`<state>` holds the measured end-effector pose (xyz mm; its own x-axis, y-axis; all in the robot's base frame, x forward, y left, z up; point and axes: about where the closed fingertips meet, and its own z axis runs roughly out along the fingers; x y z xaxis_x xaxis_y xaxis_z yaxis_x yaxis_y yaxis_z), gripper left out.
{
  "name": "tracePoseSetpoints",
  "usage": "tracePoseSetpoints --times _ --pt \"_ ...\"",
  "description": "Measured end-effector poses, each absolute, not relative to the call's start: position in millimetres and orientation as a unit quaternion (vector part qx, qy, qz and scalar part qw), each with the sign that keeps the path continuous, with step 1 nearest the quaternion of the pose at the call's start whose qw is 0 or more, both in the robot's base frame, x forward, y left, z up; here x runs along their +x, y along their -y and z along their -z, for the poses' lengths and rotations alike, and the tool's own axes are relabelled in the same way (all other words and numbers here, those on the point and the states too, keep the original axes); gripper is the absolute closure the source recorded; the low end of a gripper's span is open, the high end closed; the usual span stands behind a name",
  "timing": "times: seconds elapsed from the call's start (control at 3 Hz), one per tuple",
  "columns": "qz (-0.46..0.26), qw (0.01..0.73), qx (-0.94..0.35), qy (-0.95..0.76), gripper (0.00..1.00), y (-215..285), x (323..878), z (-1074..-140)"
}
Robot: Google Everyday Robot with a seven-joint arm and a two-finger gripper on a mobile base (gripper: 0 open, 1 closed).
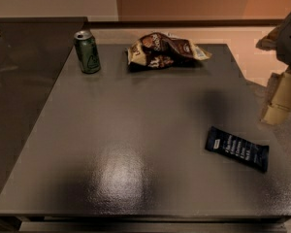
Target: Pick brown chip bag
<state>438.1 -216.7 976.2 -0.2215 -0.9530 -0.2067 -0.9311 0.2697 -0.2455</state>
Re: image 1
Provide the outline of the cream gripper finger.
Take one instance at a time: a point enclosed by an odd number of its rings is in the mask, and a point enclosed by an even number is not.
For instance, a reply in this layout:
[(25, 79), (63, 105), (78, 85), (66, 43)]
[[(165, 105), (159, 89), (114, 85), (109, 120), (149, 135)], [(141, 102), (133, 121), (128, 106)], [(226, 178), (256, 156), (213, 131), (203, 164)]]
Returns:
[(261, 121), (269, 125), (283, 123), (291, 113), (291, 69), (272, 73), (261, 114)]

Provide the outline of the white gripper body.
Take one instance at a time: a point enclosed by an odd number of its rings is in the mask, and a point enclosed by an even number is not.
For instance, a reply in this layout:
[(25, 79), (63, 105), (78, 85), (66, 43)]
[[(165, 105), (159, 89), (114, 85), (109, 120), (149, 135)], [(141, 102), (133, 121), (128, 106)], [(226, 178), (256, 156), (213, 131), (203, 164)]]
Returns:
[(283, 22), (256, 44), (259, 50), (274, 50), (276, 58), (291, 66), (291, 12)]

